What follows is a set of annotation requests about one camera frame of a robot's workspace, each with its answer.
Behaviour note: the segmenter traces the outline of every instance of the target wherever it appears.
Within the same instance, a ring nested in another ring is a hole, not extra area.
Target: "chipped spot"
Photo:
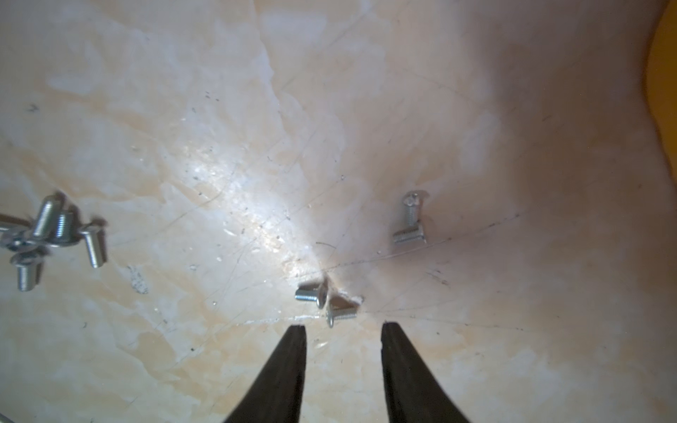
[[[134,266],[127,266],[127,268],[129,269],[129,279],[131,282],[131,287],[134,289],[134,291],[138,292],[139,294],[147,294],[148,285],[146,285],[146,280],[141,274],[141,271]]]

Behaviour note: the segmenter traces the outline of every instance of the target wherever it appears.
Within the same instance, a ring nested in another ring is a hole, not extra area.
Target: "pile of screws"
[[[64,208],[64,200],[59,195],[45,197],[30,227],[0,223],[0,247],[16,253],[9,262],[18,269],[19,291],[26,292],[35,287],[46,247],[70,247],[84,238],[91,266],[97,268],[104,264],[99,241],[101,225],[90,223],[75,230],[76,224],[75,212]]]
[[[401,231],[393,234],[393,242],[395,244],[403,244],[404,242],[422,240],[426,242],[425,233],[423,232],[423,225],[418,220],[418,212],[420,210],[420,199],[418,194],[411,192],[404,197],[405,206],[405,223],[407,227]]]
[[[328,293],[328,280],[325,279],[319,284],[299,286],[294,297],[299,301],[313,301],[318,305],[318,309],[322,309],[327,303]],[[336,308],[332,298],[329,299],[327,324],[330,328],[334,327],[334,320],[354,319],[355,317],[357,317],[357,307]]]

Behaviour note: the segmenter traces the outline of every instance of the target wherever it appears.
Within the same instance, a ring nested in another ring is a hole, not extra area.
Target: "screw head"
[[[67,241],[59,241],[57,239],[51,240],[47,243],[50,247],[60,248],[60,247],[70,247],[77,245],[80,242],[78,238],[71,238]]]
[[[31,240],[28,228],[17,226],[2,233],[0,247],[13,252],[26,252],[35,249],[36,242]]]
[[[318,309],[321,309],[327,303],[327,292],[328,291],[329,291],[329,288],[327,287],[326,283],[323,283],[318,288],[318,299],[315,302],[318,305]]]
[[[14,267],[30,267],[43,262],[42,255],[38,250],[18,252],[9,260]]]
[[[101,225],[96,223],[90,223],[88,225],[82,226],[78,229],[80,235],[94,235],[95,233],[101,230]]]
[[[407,194],[407,196],[403,200],[404,205],[407,207],[413,207],[413,206],[418,206],[420,205],[420,200],[418,199],[418,194],[415,192],[412,192],[411,194]]]
[[[334,327],[334,313],[331,307],[327,307],[327,324],[330,328]]]

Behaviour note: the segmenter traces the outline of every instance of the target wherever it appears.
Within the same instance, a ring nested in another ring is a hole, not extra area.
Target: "silver screw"
[[[297,289],[296,293],[294,293],[294,298],[299,301],[315,301],[315,304],[318,305],[318,309],[321,309],[327,302],[327,291],[327,283],[322,282],[322,284],[318,286],[317,289]]]
[[[101,229],[101,226],[96,223],[90,223],[78,229],[78,233],[85,239],[89,262],[94,269],[104,265],[104,256],[101,252],[101,243],[99,243],[99,232]]]
[[[418,210],[421,205],[418,194],[415,192],[408,194],[403,202],[406,207],[405,220],[407,222],[407,227],[416,226],[416,222],[418,222]]]
[[[47,196],[43,200],[38,217],[35,219],[31,237],[34,240],[44,240],[54,229],[57,216],[61,211],[62,201],[58,196]]]
[[[403,242],[423,240],[426,242],[425,233],[423,232],[423,225],[420,222],[414,227],[408,227],[401,231],[397,231],[393,234],[393,242],[396,244],[402,244]]]
[[[30,229],[24,226],[15,226],[0,235],[0,247],[14,252],[34,250],[36,243],[28,239]]]
[[[56,222],[54,238],[49,241],[50,246],[69,247],[80,242],[80,240],[73,235],[74,220],[75,213],[71,210],[61,210]]]
[[[327,307],[327,324],[330,328],[334,327],[334,320],[354,319],[356,317],[357,307],[348,307],[346,309]]]
[[[35,288],[38,280],[38,265],[43,262],[38,250],[18,252],[9,262],[18,269],[18,287],[21,292]]]

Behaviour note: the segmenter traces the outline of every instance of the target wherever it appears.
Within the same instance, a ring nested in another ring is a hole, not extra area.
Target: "marble surface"
[[[389,320],[473,422],[675,421],[664,5],[0,3],[0,213],[61,191],[108,251],[29,293],[2,253],[0,412],[220,422],[304,324],[301,421],[382,422]],[[357,319],[293,298],[323,275]]]

